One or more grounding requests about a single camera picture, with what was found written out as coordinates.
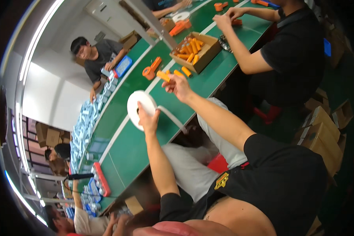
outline red stool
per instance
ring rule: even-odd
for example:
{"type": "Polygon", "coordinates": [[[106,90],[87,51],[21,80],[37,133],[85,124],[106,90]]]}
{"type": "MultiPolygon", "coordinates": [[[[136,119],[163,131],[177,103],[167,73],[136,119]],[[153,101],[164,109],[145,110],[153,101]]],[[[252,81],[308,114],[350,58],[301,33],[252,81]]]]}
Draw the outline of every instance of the red stool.
{"type": "Polygon", "coordinates": [[[222,154],[217,154],[216,157],[207,165],[208,168],[221,174],[228,170],[228,163],[224,159],[222,154]]]}
{"type": "Polygon", "coordinates": [[[264,120],[265,124],[269,125],[271,124],[275,118],[281,113],[282,108],[278,106],[271,106],[268,114],[263,113],[260,109],[257,107],[253,108],[254,113],[261,117],[261,119],[264,120]]]}

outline black hair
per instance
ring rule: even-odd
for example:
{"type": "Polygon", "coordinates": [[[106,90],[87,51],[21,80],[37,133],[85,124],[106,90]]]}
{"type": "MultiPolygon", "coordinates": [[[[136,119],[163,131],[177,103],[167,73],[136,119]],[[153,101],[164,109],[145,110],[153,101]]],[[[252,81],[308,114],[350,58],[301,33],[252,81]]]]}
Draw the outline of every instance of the black hair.
{"type": "Polygon", "coordinates": [[[44,151],[44,158],[45,158],[46,160],[49,160],[50,154],[51,154],[51,149],[50,149],[50,148],[47,148],[47,149],[44,151]]]}
{"type": "Polygon", "coordinates": [[[73,52],[75,55],[79,52],[81,46],[85,46],[88,40],[84,37],[78,37],[74,41],[72,41],[71,44],[71,52],[73,52]]]}
{"type": "Polygon", "coordinates": [[[54,231],[55,233],[58,233],[59,230],[54,224],[54,220],[57,219],[57,214],[55,213],[54,208],[52,205],[46,205],[44,208],[45,214],[46,214],[46,219],[47,219],[47,225],[54,231]]]}

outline black t-shirt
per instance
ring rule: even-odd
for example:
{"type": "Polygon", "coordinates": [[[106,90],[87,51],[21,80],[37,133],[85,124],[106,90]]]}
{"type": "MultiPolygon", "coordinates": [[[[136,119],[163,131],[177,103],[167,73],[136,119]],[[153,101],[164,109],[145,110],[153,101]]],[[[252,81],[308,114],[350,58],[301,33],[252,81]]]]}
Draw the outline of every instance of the black t-shirt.
{"type": "Polygon", "coordinates": [[[160,11],[177,4],[177,0],[142,0],[151,11],[160,11]]]}
{"type": "Polygon", "coordinates": [[[278,236],[306,235],[326,189],[322,157],[308,148],[279,143],[260,134],[246,140],[244,153],[252,170],[238,166],[223,172],[193,207],[177,194],[164,195],[160,220],[203,219],[216,200],[230,196],[261,210],[278,236]]]}
{"type": "Polygon", "coordinates": [[[303,104],[318,88],[324,75],[324,34],[306,6],[285,16],[279,9],[280,30],[261,48],[264,60],[274,70],[255,74],[267,83],[264,98],[275,106],[303,104]]]}
{"type": "Polygon", "coordinates": [[[88,74],[90,80],[95,83],[101,79],[101,69],[108,62],[112,62],[122,50],[123,45],[110,39],[103,39],[99,41],[95,47],[99,53],[99,57],[96,60],[85,60],[85,71],[88,74]]]}

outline metal frame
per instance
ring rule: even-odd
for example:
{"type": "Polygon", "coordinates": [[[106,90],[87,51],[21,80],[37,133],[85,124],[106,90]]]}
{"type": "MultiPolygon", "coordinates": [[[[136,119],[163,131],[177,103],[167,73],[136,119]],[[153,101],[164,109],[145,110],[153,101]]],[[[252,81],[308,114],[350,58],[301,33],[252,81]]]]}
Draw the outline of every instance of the metal frame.
{"type": "Polygon", "coordinates": [[[142,2],[142,0],[124,0],[132,9],[134,9],[147,23],[154,29],[155,33],[158,34],[165,44],[171,49],[177,47],[176,41],[169,35],[169,32],[165,30],[164,26],[161,25],[160,21],[152,14],[150,9],[142,2]]]}

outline floor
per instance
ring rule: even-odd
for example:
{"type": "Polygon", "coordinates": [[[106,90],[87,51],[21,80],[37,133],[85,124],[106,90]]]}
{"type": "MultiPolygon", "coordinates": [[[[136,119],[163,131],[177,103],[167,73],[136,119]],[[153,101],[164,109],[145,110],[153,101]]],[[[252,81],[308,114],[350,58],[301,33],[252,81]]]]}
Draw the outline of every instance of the floor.
{"type": "MultiPolygon", "coordinates": [[[[299,115],[297,109],[289,108],[285,109],[272,124],[265,125],[258,116],[244,115],[240,112],[244,107],[239,108],[236,99],[233,99],[233,96],[229,96],[229,94],[237,94],[238,97],[241,97],[243,83],[239,81],[233,82],[234,79],[238,80],[239,76],[240,78],[244,78],[245,75],[241,75],[241,71],[235,71],[228,79],[226,88],[218,97],[224,100],[223,102],[228,105],[229,109],[246,121],[249,127],[255,132],[267,135],[281,142],[290,143],[297,131],[297,127],[302,124],[304,117],[299,115]]],[[[336,69],[332,69],[330,64],[327,64],[320,88],[327,92],[329,105],[332,110],[336,109],[346,99],[349,99],[354,112],[354,59],[352,54],[345,53],[336,69]]],[[[324,227],[329,227],[331,222],[340,213],[342,203],[353,181],[354,117],[346,127],[344,133],[347,134],[346,148],[341,169],[335,175],[337,187],[332,186],[328,190],[318,214],[324,227]]]]}

